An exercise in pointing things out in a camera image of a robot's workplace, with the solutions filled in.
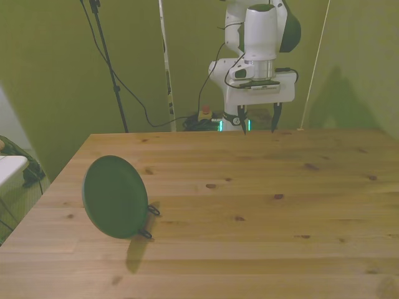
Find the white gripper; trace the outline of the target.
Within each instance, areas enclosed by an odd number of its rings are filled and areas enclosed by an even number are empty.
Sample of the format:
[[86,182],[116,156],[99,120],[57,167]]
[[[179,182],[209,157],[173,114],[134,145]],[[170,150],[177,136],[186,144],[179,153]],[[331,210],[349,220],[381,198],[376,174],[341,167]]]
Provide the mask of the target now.
[[292,102],[295,99],[296,73],[294,71],[277,73],[274,81],[279,82],[279,84],[262,85],[245,89],[227,87],[226,103],[240,105],[238,106],[238,118],[244,134],[247,132],[247,111],[245,105],[274,103],[274,114],[271,121],[271,132],[273,133],[281,117],[281,103]]

